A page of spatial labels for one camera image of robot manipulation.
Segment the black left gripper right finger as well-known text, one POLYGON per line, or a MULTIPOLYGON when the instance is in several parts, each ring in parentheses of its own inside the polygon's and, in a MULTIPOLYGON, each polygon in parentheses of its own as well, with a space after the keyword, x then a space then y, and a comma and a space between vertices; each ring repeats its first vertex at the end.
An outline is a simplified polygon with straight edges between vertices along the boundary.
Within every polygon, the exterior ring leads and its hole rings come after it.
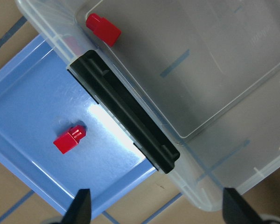
POLYGON ((236 191, 223 189, 222 215, 226 224, 263 224, 263 219, 236 191))

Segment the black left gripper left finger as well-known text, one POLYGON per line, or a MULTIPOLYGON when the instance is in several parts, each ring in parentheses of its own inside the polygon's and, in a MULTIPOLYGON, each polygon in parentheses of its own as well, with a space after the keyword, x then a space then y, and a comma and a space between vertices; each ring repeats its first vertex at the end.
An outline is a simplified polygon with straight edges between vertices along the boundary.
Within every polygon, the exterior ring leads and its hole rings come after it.
POLYGON ((80 189, 70 207, 62 218, 62 224, 91 223, 91 192, 90 189, 80 189))

